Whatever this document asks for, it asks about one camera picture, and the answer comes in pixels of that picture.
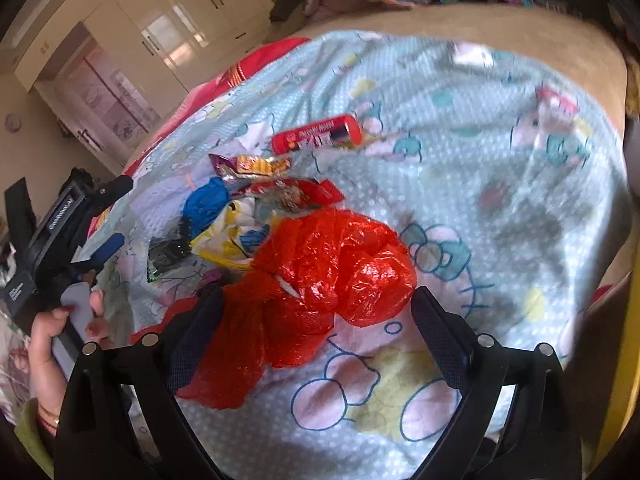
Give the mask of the left green sleeve forearm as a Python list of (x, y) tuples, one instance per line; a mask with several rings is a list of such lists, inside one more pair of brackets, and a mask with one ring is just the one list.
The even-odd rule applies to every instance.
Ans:
[(54, 478), (54, 440), (61, 406), (61, 400), (41, 403), (32, 398), (14, 429), (27, 453), (50, 479)]

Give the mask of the left hand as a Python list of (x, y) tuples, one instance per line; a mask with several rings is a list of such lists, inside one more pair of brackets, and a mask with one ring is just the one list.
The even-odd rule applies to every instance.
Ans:
[[(93, 319), (86, 327), (90, 341), (101, 348), (114, 347), (111, 338), (111, 325), (104, 318), (104, 292), (94, 290), (89, 297)], [(62, 403), (65, 396), (67, 379), (62, 368), (52, 354), (52, 341), (60, 336), (67, 319), (72, 313), (71, 307), (58, 307), (52, 311), (38, 313), (32, 323), (32, 334), (28, 346), (28, 362), (32, 384), (37, 399), (37, 419), (43, 429), (54, 436), (58, 430)]]

